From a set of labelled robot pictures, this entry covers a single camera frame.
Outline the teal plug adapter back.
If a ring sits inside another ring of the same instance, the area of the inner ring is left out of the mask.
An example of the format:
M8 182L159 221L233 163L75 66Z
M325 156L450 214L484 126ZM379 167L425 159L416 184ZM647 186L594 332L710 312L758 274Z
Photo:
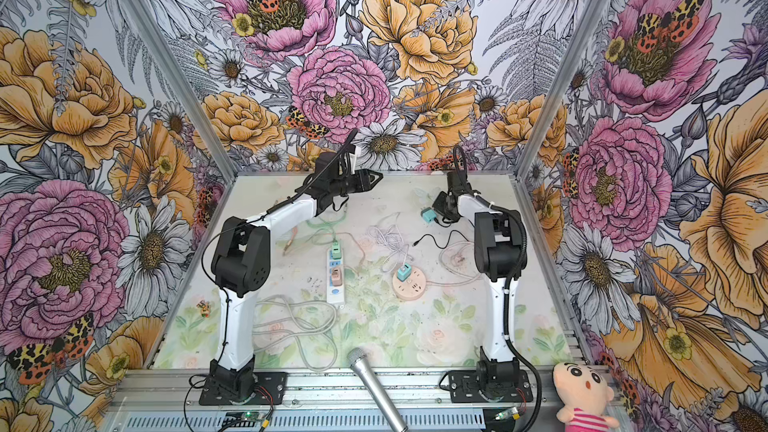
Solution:
M432 208L425 208L421 211L421 217L426 223L438 223L438 215Z

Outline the teal plug adapter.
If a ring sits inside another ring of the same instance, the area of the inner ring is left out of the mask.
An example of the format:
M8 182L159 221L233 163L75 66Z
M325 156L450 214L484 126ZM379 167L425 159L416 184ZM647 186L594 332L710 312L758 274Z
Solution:
M438 215L432 208L425 208L421 211L421 217L426 223L438 223Z
M408 264L408 263L405 263L405 264L403 264L402 266L400 266L398 268L398 270L396 272L396 278L400 282L405 282L410 277L412 272L413 272L412 266L410 264Z

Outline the green plug adapter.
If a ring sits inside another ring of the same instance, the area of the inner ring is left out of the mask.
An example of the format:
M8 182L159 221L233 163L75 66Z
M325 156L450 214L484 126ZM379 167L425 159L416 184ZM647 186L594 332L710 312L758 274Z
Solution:
M332 260L340 261L343 258L342 247L339 241L334 240L330 248L330 257Z

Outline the round pink socket hub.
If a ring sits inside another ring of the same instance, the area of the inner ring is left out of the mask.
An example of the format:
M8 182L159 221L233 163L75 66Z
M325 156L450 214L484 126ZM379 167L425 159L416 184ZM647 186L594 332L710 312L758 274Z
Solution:
M420 299L427 288L427 277L419 268L413 268L410 275L401 280L397 274L392 276L392 289L395 296L401 301L415 301Z

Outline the white blue power strip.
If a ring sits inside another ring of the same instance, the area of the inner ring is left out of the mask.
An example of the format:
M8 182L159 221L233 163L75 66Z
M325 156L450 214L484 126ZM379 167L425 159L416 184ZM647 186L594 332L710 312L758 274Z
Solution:
M336 307L345 305L344 259L341 244L333 240L326 254L326 300Z

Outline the pink plug charger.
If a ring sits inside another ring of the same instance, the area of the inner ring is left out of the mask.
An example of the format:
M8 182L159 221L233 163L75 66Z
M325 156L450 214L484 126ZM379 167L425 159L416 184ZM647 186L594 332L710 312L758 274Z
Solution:
M330 278L333 287L341 287L343 285L343 270L338 267L333 268Z

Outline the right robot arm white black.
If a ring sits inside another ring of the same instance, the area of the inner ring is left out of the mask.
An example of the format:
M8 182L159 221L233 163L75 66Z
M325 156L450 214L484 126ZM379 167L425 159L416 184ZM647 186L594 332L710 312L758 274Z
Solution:
M527 407L520 418L492 420L511 431L529 431L538 419L542 397L541 374L514 344L514 305L522 272L527 267L528 235L521 214L481 196L469 182L469 159L457 145L451 153L447 189L433 202L438 223L449 226L466 220L472 226L475 268L487 292L488 328L479 349L473 376L450 386L454 398L486 404L515 399Z

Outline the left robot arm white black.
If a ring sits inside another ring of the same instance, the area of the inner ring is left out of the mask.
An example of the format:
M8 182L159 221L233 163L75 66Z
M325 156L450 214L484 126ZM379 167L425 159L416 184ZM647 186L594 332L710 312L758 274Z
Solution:
M203 271L218 288L222 316L203 388L208 396L244 403L256 390L254 313L257 291L270 275L274 240L322 214L335 198L368 192L383 179L379 172L356 168L357 134L352 130L337 151L321 154L293 195L252 218L229 217L211 239L215 250Z

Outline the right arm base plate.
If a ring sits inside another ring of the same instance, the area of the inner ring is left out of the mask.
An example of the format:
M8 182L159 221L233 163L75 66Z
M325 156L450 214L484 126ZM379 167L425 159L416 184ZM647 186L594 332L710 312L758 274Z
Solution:
M454 404L467 403L532 403L534 393L528 374L520 372L520 382L488 382L482 384L476 371L452 370L448 373L448 392Z

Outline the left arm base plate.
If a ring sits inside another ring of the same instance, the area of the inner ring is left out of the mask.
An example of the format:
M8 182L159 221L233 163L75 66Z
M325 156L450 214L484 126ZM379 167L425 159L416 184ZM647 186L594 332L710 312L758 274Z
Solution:
M280 405L287 388L286 372L256 372L247 376L232 371L206 378L200 394L202 406Z

